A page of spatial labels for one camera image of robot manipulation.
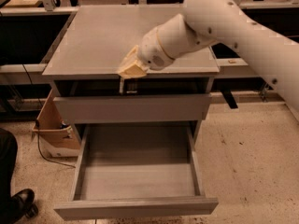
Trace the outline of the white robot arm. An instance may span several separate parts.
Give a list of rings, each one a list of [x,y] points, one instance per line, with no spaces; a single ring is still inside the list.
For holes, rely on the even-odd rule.
[[[222,43],[299,109],[299,44],[248,17],[233,0],[184,0],[182,11],[146,33],[121,62],[124,79],[160,71],[177,58]]]

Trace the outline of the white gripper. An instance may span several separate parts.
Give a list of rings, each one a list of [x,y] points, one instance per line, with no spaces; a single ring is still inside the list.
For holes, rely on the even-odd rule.
[[[160,71],[173,62],[160,44],[158,28],[153,28],[123,58],[118,75],[124,79],[145,77],[148,69]]]

